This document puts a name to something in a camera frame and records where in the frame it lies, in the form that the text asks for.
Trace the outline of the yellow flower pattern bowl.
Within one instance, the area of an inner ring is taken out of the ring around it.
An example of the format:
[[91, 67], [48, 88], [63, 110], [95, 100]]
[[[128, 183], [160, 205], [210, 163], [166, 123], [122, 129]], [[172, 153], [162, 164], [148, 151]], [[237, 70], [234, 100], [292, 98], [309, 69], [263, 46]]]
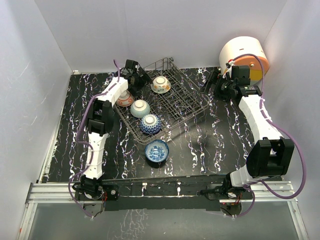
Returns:
[[171, 83], [165, 76], [157, 76], [150, 86], [156, 94], [165, 94], [171, 89]]

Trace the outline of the orange leaf pattern bowl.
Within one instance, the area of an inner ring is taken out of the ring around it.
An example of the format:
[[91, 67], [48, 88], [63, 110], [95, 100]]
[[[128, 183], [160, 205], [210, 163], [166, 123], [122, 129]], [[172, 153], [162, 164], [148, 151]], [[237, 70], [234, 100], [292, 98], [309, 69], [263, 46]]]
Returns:
[[134, 96], [128, 91], [124, 91], [116, 101], [116, 104], [120, 107], [128, 107], [135, 101]]

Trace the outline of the green line pattern bowl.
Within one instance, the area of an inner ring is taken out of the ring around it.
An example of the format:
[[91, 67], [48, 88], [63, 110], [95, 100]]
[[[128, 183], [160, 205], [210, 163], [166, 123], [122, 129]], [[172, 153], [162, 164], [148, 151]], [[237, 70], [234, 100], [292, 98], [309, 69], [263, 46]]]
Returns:
[[130, 113], [135, 118], [143, 118], [150, 113], [150, 106], [145, 100], [135, 100], [130, 107]]

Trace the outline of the red diamond pattern bowl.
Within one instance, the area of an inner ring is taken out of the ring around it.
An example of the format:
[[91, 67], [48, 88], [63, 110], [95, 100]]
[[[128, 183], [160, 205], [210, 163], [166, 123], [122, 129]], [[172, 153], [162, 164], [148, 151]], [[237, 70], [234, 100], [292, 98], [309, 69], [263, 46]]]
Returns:
[[162, 129], [162, 121], [157, 115], [147, 114], [142, 118], [139, 127], [142, 133], [154, 135]]

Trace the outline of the blue rose pattern bowl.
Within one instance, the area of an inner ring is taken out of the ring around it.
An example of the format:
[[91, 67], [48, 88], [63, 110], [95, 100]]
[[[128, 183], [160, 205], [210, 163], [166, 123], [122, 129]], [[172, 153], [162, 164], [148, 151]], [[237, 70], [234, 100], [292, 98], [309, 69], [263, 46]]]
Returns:
[[169, 152], [168, 144], [160, 139], [155, 139], [148, 143], [144, 149], [146, 158], [153, 163], [161, 163], [165, 161]]

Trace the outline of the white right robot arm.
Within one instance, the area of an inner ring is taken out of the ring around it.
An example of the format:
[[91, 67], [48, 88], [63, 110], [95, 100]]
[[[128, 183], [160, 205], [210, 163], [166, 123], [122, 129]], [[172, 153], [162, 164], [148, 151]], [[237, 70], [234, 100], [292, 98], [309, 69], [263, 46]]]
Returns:
[[213, 95], [218, 100], [232, 101], [243, 112], [254, 138], [254, 146], [246, 158], [244, 166], [226, 174], [220, 186], [207, 186], [201, 195], [209, 199], [225, 196], [238, 197], [244, 187], [264, 179], [285, 175], [293, 155], [295, 145], [269, 122], [261, 113], [262, 91], [250, 84], [250, 69], [246, 65], [231, 66], [226, 74], [214, 67], [201, 93], [207, 94], [214, 88]]

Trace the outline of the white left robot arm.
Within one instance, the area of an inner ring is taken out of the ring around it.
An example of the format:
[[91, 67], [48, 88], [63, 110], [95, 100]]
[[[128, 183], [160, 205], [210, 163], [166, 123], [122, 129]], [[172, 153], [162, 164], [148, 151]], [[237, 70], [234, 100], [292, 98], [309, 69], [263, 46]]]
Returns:
[[80, 186], [75, 191], [93, 200], [102, 197], [102, 160], [105, 142], [114, 126], [113, 107], [121, 94], [129, 91], [136, 96], [150, 82], [151, 78], [140, 64], [128, 59], [123, 68], [117, 68], [107, 87], [89, 100], [76, 136], [76, 142], [87, 147], [87, 160], [80, 173]]

